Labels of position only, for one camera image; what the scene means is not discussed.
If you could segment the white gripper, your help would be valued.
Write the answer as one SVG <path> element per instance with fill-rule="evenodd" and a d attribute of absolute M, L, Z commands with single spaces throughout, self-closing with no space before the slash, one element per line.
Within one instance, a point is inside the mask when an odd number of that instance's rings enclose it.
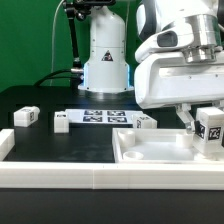
<path fill-rule="evenodd" d="M 176 114 L 186 132 L 194 133 L 190 104 L 224 99 L 224 52 L 215 62 L 196 64 L 187 64 L 181 52 L 152 54 L 135 70 L 134 85 L 141 108 L 178 104 Z"/>

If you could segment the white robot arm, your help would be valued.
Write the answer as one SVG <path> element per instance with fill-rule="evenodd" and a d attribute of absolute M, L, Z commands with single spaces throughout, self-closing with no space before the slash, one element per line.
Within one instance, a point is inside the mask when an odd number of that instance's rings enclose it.
<path fill-rule="evenodd" d="M 193 104 L 224 101 L 224 0 L 139 0 L 136 31 L 105 6 L 91 10 L 90 57 L 80 89 L 135 91 L 143 109 L 175 106 L 192 123 Z"/>

